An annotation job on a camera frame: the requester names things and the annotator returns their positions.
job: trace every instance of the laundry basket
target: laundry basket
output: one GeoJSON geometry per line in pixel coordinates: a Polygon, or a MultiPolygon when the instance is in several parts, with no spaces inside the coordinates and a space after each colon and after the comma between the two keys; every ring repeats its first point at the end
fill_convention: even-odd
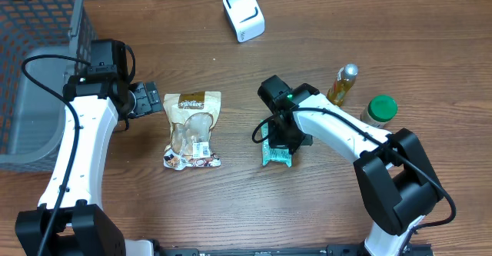
{"type": "MultiPolygon", "coordinates": [[[[27,80],[27,57],[56,54],[90,61],[95,32],[84,0],[0,0],[0,169],[52,171],[65,126],[64,105],[27,80]]],[[[58,93],[81,64],[33,61],[29,74],[58,93]]]]}

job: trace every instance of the plastic bag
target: plastic bag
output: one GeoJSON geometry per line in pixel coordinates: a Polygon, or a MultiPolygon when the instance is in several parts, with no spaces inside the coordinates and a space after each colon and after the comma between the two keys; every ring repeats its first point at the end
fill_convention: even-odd
{"type": "Polygon", "coordinates": [[[221,111],[221,93],[167,94],[163,106],[171,125],[164,166],[179,171],[220,166],[221,160],[210,149],[210,136],[221,111]]]}

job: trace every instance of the wooden tabletop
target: wooden tabletop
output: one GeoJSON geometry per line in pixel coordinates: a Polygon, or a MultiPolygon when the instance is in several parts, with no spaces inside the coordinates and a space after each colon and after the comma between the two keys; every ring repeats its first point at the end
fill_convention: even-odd
{"type": "MultiPolygon", "coordinates": [[[[103,180],[106,214],[126,238],[166,248],[287,248],[358,243],[367,214],[351,163],[315,140],[292,168],[261,166],[251,141],[270,113],[256,92],[279,75],[323,93],[336,72],[360,75],[343,109],[358,116],[376,95],[393,96],[390,131],[415,132],[457,219],[421,230],[436,255],[492,254],[492,0],[258,0],[265,33],[238,44],[221,0],[91,0],[99,38],[129,44],[136,80],[166,93],[221,91],[212,132],[220,168],[164,169],[164,113],[113,135],[103,180]]],[[[50,174],[1,172],[0,254],[21,255],[17,213],[35,209],[50,174]]],[[[426,221],[449,215],[445,201],[426,221]]]]}

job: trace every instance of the silver bottle cap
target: silver bottle cap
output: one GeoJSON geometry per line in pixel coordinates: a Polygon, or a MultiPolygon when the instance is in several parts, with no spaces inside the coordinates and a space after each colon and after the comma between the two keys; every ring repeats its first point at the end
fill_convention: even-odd
{"type": "Polygon", "coordinates": [[[355,64],[348,64],[344,67],[344,78],[351,80],[357,77],[359,73],[359,68],[355,64]]]}

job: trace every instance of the jar with green lid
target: jar with green lid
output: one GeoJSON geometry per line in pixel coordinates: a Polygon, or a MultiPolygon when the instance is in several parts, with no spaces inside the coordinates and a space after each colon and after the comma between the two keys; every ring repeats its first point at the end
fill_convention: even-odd
{"type": "Polygon", "coordinates": [[[361,121],[375,128],[383,128],[398,111],[397,102],[389,95],[373,98],[361,114],[361,121]]]}

